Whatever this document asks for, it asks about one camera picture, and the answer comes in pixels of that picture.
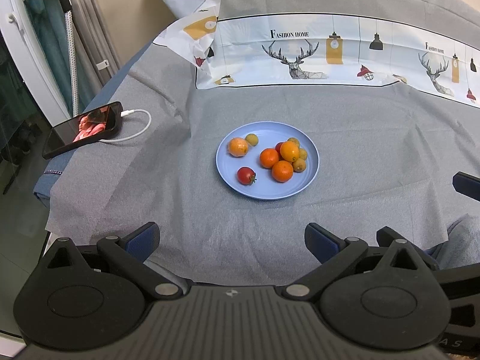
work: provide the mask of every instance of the blue fabric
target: blue fabric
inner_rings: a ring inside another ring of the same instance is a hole
[[[160,244],[160,230],[154,224],[132,238],[125,245],[125,251],[138,261],[144,262]]]
[[[115,74],[108,83],[102,88],[102,90],[95,96],[87,105],[85,111],[90,111],[94,108],[107,104],[117,88],[122,83],[123,79],[127,76],[130,68],[135,62],[137,62],[143,53],[150,46],[151,41],[148,42],[137,54],[135,54],[125,66],[123,66],[117,74]],[[63,153],[55,158],[52,158],[49,164],[46,166],[45,172],[37,181],[33,189],[34,195],[39,199],[45,207],[50,207],[50,190],[56,183],[58,178],[62,175],[63,170],[66,168],[68,162],[73,156],[75,150]]]

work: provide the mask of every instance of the white cable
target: white cable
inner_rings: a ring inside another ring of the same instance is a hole
[[[74,22],[71,18],[71,11],[65,13],[65,25],[67,29],[68,57],[70,60],[72,112],[73,117],[75,117],[78,116],[78,79],[77,62],[75,58]]]
[[[152,115],[150,115],[150,112],[146,111],[145,109],[130,109],[128,111],[123,111],[120,116],[124,117],[130,114],[133,114],[134,112],[143,112],[144,114],[148,115],[148,123],[147,125],[143,128],[143,130],[139,131],[138,133],[135,133],[131,135],[130,137],[125,137],[125,138],[118,138],[118,139],[100,139],[100,142],[104,143],[118,143],[118,142],[123,142],[124,140],[129,140],[135,137],[138,137],[140,134],[143,134],[147,129],[150,127],[152,124]]]

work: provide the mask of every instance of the plastic-wrapped orange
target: plastic-wrapped orange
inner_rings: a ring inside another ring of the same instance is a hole
[[[243,157],[248,152],[248,142],[243,138],[232,138],[227,150],[234,157]]]

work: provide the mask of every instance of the red tomato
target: red tomato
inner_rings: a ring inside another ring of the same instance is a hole
[[[283,142],[279,142],[279,143],[277,143],[277,145],[275,146],[275,150],[277,150],[278,155],[280,155],[280,148],[282,147],[282,144],[283,144]]]
[[[246,166],[237,171],[237,179],[243,185],[252,185],[255,183],[255,176],[255,172]]]

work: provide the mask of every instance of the logo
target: logo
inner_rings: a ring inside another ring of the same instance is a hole
[[[308,38],[308,31],[303,32],[277,32],[276,30],[270,30],[270,36],[272,39],[277,38]]]
[[[233,289],[233,288],[231,288],[227,292],[225,292],[225,295],[227,295],[231,298],[233,298],[234,296],[236,296],[238,294],[239,294],[239,292],[236,289]]]
[[[438,48],[436,48],[436,47],[429,46],[429,45],[428,45],[428,42],[425,42],[425,50],[435,51],[436,53],[445,54],[445,51],[444,51],[444,50],[438,49]]]

